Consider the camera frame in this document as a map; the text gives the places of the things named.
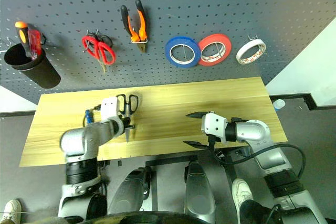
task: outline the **gray pegboard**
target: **gray pegboard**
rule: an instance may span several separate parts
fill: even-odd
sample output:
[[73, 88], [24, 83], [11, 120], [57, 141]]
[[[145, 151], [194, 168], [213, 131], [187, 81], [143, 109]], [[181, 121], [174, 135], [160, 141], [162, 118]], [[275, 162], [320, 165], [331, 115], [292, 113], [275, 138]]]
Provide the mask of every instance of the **gray pegboard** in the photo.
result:
[[[146, 86], [261, 76], [267, 84], [310, 43], [336, 14], [336, 0], [142, 0], [149, 22], [147, 53], [139, 53], [123, 28], [119, 8], [125, 4], [138, 21], [134, 0], [1, 0], [1, 38], [18, 42], [14, 22], [34, 24], [48, 38], [45, 51], [60, 73], [50, 90], [35, 85], [1, 57], [1, 85], [37, 102], [42, 93]], [[102, 75], [99, 64], [82, 53], [87, 29], [113, 38], [116, 63]], [[165, 43], [175, 36], [196, 41], [227, 35], [232, 52], [222, 63], [181, 69], [164, 56]], [[266, 54], [249, 65], [235, 59], [247, 36], [257, 35]]]

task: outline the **blue tape roll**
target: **blue tape roll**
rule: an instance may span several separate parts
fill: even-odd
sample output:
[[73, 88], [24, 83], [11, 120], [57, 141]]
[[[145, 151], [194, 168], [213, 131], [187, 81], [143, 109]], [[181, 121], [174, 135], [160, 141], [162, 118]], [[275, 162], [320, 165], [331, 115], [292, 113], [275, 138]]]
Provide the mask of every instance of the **blue tape roll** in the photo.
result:
[[[178, 45], [185, 45], [189, 47], [194, 52], [194, 57], [189, 61], [180, 61], [174, 58], [174, 56], [171, 54], [171, 50]], [[201, 50], [199, 49], [198, 44], [188, 37], [175, 37], [169, 40], [165, 46], [165, 55], [167, 60], [180, 68], [190, 68], [198, 64], [200, 58], [201, 58]]]

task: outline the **wooden table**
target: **wooden table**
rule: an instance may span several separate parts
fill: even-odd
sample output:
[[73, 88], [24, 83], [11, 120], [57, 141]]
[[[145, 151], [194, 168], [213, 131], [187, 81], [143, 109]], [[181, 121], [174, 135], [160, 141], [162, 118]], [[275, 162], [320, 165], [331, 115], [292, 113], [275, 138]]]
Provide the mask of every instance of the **wooden table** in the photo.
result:
[[[64, 164], [59, 138], [69, 129], [82, 127], [86, 109], [102, 99], [118, 94], [136, 94], [140, 106], [133, 114], [129, 143], [124, 135], [99, 148], [98, 160], [137, 157], [197, 150], [182, 141], [207, 143], [201, 120], [185, 115], [215, 111], [230, 120], [232, 116], [264, 121], [274, 142], [287, 141], [268, 93], [259, 77], [233, 80], [169, 84], [161, 86], [106, 89], [43, 94], [29, 130], [20, 166]], [[240, 146], [239, 143], [216, 147]]]

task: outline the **sneaker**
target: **sneaker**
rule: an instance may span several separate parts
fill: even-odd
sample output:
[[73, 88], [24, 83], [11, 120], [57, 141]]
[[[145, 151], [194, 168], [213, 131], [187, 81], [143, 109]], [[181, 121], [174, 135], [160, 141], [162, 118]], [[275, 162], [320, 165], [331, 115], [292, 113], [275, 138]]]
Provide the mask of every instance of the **sneaker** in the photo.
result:
[[15, 224], [20, 224], [21, 222], [21, 203], [17, 199], [12, 199], [5, 205], [4, 214], [2, 215], [1, 222], [4, 220], [11, 220]]
[[238, 224], [240, 224], [240, 207], [246, 200], [253, 200], [252, 192], [245, 180], [236, 178], [232, 183], [232, 197], [237, 210]]

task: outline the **white wall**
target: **white wall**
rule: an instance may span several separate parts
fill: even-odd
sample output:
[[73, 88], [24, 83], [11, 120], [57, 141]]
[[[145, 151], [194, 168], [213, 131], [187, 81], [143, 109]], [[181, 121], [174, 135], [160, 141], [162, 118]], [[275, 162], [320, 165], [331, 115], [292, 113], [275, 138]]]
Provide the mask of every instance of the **white wall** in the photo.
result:
[[336, 18], [266, 88], [270, 95], [311, 93], [336, 105]]
[[37, 105], [0, 86], [0, 113], [36, 110]]

